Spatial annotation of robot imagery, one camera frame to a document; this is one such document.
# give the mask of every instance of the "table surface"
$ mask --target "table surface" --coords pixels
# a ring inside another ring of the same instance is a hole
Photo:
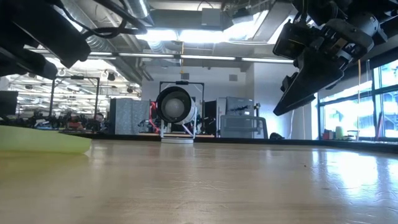
[[[93,141],[0,153],[1,223],[397,223],[398,157],[305,146]]]

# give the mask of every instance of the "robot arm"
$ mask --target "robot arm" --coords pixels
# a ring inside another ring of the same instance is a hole
[[[389,25],[389,34],[398,30],[391,25],[398,19],[396,0],[293,0],[293,5],[299,13],[286,23],[273,52],[294,60],[299,72],[282,83],[278,116],[314,100],[375,45],[387,42],[383,27]],[[316,27],[307,25],[310,19]]]

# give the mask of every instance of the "wooden table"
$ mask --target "wooden table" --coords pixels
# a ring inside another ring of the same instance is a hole
[[[392,154],[304,146],[93,141],[0,153],[0,222],[398,223]]]

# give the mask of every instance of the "window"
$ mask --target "window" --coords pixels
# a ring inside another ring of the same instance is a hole
[[[326,105],[324,109],[324,127],[332,131],[335,131],[337,126],[342,126],[346,132],[357,130],[359,117],[359,136],[374,137],[373,111],[374,107],[371,97],[362,98],[359,105],[358,100]]]
[[[367,81],[365,83],[362,83],[359,86],[359,92],[360,93],[363,93],[365,91],[371,91],[371,90],[372,90],[372,80]],[[354,86],[354,87],[348,88],[348,89],[346,89],[344,91],[341,91],[339,93],[336,93],[334,95],[325,97],[323,99],[323,102],[328,102],[328,101],[331,101],[331,100],[337,100],[338,98],[344,98],[344,97],[352,96],[352,95],[355,95],[355,94],[358,94],[358,86]]]
[[[398,84],[398,60],[376,68],[374,74],[376,89]]]
[[[382,95],[382,110],[384,121],[384,136],[398,138],[398,91]]]

